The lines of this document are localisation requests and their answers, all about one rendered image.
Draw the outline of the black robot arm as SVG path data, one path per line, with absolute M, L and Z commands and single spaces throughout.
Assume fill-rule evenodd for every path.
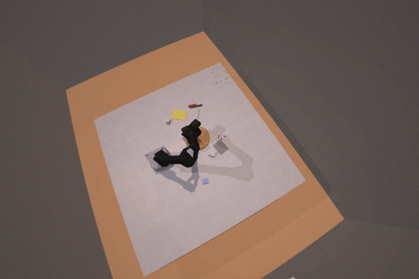
M 197 137 L 201 135 L 201 130 L 198 128 L 201 123 L 194 119 L 193 122 L 188 125 L 187 128 L 181 133 L 184 137 L 189 138 L 190 145 L 189 147 L 182 150 L 179 155 L 169 156 L 164 151 L 160 150 L 157 152 L 153 160 L 162 167 L 167 167 L 169 164 L 181 164 L 186 168 L 190 168 L 195 164 L 195 161 L 198 157 L 198 152 L 200 150 Z M 193 157 L 187 152 L 191 148 L 193 150 Z

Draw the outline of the orange round board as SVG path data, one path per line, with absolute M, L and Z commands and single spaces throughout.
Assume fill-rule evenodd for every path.
M 197 137 L 197 141 L 199 143 L 200 150 L 202 150 L 209 144 L 210 135 L 209 135 L 209 132 L 205 128 L 200 127 L 200 126 L 198 128 L 202 131 L 201 135 L 199 135 Z M 185 141 L 186 141 L 187 146 L 189 146 L 190 144 L 188 143 L 186 138 L 185 138 Z

